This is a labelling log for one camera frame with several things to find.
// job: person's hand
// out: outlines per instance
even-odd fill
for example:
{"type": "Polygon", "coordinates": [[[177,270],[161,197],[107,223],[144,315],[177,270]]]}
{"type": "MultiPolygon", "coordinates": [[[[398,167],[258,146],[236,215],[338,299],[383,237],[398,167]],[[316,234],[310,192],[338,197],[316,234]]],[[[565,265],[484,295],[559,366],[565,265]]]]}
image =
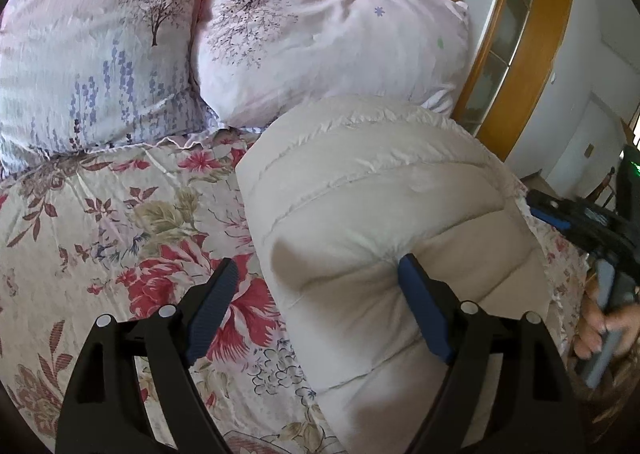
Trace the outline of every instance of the person's hand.
{"type": "Polygon", "coordinates": [[[592,277],[587,283],[582,298],[581,317],[576,328],[574,352],[578,358],[587,360],[602,349],[601,333],[624,330],[616,357],[626,355],[638,339],[640,333],[640,305],[632,304],[605,316],[598,304],[598,278],[592,277]]]}

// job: floral bed sheet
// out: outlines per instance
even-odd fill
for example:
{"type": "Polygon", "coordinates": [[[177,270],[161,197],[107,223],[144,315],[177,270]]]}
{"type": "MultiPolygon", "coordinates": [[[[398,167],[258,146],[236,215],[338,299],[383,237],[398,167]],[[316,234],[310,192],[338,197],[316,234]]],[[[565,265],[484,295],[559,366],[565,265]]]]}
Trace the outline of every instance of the floral bed sheet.
{"type": "MultiPolygon", "coordinates": [[[[314,401],[265,284],[234,174],[256,135],[222,131],[186,150],[128,147],[48,161],[0,184],[0,379],[53,449],[65,388],[102,313],[140,319],[205,282],[223,257],[238,290],[196,387],[234,454],[345,452],[314,401]]],[[[586,276],[584,257],[520,208],[547,258],[566,351],[586,276]]],[[[156,437],[173,440],[144,359],[142,398],[156,437]]]]}

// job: beige padded fabric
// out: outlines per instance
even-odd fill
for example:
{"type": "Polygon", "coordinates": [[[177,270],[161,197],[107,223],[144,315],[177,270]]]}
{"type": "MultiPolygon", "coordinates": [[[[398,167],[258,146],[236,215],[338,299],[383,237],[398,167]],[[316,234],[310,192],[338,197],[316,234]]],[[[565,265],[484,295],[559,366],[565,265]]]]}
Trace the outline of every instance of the beige padded fabric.
{"type": "MultiPolygon", "coordinates": [[[[513,176],[437,113],[380,97],[300,105],[237,175],[264,278],[350,454],[404,452],[446,372],[398,287],[404,254],[461,300],[546,317],[542,252],[513,176]]],[[[476,417],[492,398],[481,403],[476,417]]]]}

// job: silver screw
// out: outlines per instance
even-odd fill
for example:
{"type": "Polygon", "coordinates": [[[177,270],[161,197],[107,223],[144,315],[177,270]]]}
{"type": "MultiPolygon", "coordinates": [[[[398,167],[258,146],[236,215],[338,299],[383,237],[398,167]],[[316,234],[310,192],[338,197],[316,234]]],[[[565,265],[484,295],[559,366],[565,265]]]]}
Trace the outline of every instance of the silver screw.
{"type": "Polygon", "coordinates": [[[535,311],[527,311],[525,317],[532,324],[540,324],[542,322],[540,315],[538,315],[535,311]]]}
{"type": "Polygon", "coordinates": [[[467,315],[475,315],[478,313],[478,304],[473,301],[465,301],[460,305],[460,309],[467,315]]]}
{"type": "Polygon", "coordinates": [[[172,317],[175,314],[175,306],[173,304],[166,304],[158,310],[158,315],[166,319],[172,317]]]}
{"type": "Polygon", "coordinates": [[[111,315],[107,315],[106,313],[104,315],[100,315],[100,317],[95,320],[95,324],[98,326],[98,328],[104,328],[105,326],[110,325],[110,323],[111,315]]]}

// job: pillowcase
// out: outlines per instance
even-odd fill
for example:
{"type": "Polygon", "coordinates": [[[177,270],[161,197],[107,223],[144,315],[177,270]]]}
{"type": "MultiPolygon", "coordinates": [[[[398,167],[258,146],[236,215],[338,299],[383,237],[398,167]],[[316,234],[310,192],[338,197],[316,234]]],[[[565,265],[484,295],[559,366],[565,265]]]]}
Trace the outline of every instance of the pillowcase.
{"type": "Polygon", "coordinates": [[[339,94],[449,114],[467,40],[466,6],[449,0],[203,0],[191,63],[230,126],[339,94]]]}
{"type": "Polygon", "coordinates": [[[10,0],[0,25],[0,161],[203,127],[189,83],[195,0],[10,0]]]}

